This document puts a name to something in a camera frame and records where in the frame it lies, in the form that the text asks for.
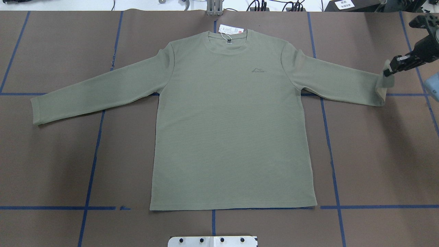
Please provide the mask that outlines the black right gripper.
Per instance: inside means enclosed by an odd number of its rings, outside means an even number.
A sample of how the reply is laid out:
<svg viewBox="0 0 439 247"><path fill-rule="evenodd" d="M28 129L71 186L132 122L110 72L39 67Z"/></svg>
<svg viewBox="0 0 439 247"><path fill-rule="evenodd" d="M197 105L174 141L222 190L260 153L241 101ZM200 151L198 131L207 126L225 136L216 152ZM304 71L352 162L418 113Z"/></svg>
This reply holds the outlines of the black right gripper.
<svg viewBox="0 0 439 247"><path fill-rule="evenodd" d="M413 50L404 56L395 57L395 64L384 66L383 75L389 77L399 72L400 69L414 69L425 63L438 60L439 44L436 34L428 35L415 44Z"/></svg>

